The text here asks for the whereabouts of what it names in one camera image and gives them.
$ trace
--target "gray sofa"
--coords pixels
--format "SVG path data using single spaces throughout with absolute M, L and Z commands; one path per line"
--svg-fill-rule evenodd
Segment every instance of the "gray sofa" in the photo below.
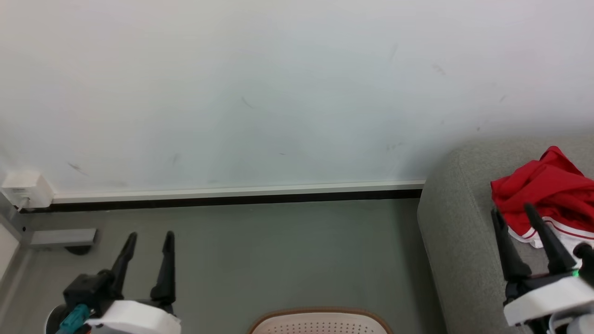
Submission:
M 418 220 L 449 334 L 532 334 L 526 326 L 508 327 L 503 316 L 489 183 L 538 160 L 551 145 L 594 177 L 594 135 L 581 135 L 477 141 L 451 152 L 427 179 Z M 546 272 L 543 250 L 514 243 L 533 273 Z

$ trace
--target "red clothing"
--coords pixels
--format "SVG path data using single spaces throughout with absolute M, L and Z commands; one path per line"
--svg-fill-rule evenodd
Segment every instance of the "red clothing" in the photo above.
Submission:
M 524 203 L 529 202 L 542 217 L 560 223 L 553 224 L 557 230 L 594 240 L 594 181 L 557 146 L 549 147 L 539 161 L 530 161 L 510 176 L 491 182 L 491 190 L 507 224 L 523 238 L 534 234 L 524 212 Z

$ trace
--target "floor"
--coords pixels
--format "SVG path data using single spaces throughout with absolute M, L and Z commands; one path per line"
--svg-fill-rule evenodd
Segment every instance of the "floor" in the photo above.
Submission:
M 35 251 L 2 333 L 40 334 L 79 273 L 111 268 L 130 232 L 138 243 L 126 299 L 147 298 L 165 233 L 176 235 L 182 333 L 243 334 L 265 313 L 364 308 L 398 333 L 445 334 L 416 223 L 417 199 L 251 204 L 36 214 L 36 229 L 96 227 L 86 256 Z

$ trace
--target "white electrical box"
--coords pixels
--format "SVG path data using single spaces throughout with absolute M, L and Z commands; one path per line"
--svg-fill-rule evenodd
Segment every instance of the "white electrical box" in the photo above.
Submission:
M 53 190 L 38 172 L 11 172 L 2 184 L 2 193 L 14 206 L 48 207 L 52 204 Z

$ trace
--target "laundry basket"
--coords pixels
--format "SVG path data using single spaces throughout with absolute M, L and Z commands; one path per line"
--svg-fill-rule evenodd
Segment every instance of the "laundry basket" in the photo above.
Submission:
M 270 313 L 248 334 L 392 334 L 373 313 L 348 308 L 303 308 Z

